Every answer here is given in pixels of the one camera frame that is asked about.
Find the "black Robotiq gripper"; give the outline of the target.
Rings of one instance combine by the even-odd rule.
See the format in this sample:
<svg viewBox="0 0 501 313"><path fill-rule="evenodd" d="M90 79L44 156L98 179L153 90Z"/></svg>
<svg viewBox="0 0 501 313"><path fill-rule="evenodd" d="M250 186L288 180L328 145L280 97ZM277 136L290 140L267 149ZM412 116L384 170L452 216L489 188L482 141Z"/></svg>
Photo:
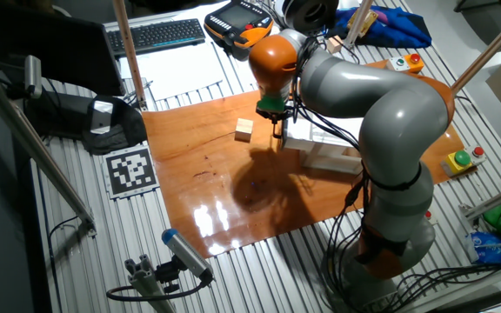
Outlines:
<svg viewBox="0 0 501 313"><path fill-rule="evenodd" d="M256 108L256 113L258 113L259 116L265 119L271 120L273 138L283 137L283 122L281 121L294 116L292 108L284 110L283 112L270 112Z"/></svg>

